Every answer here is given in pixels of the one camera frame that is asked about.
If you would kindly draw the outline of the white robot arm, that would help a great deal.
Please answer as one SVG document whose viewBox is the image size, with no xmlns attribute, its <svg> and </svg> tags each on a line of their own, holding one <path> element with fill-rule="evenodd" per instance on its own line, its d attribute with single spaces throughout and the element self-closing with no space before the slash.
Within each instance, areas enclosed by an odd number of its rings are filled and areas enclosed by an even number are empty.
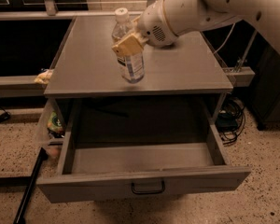
<svg viewBox="0 0 280 224">
<path fill-rule="evenodd" d="M 133 21 L 134 28 L 112 50 L 118 56 L 164 47 L 193 31 L 246 21 L 280 55 L 280 0 L 158 0 Z"/>
</svg>

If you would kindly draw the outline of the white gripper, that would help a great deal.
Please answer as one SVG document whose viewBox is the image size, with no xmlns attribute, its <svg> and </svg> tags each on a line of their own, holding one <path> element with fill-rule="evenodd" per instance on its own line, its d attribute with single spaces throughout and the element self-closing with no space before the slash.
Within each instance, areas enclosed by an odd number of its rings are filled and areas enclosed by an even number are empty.
<svg viewBox="0 0 280 224">
<path fill-rule="evenodd" d="M 141 34 L 129 33 L 112 46 L 112 50 L 118 57 L 141 53 L 147 43 L 153 47 L 164 47 L 178 39 L 166 20 L 164 0 L 147 7 L 139 17 L 137 28 Z"/>
</svg>

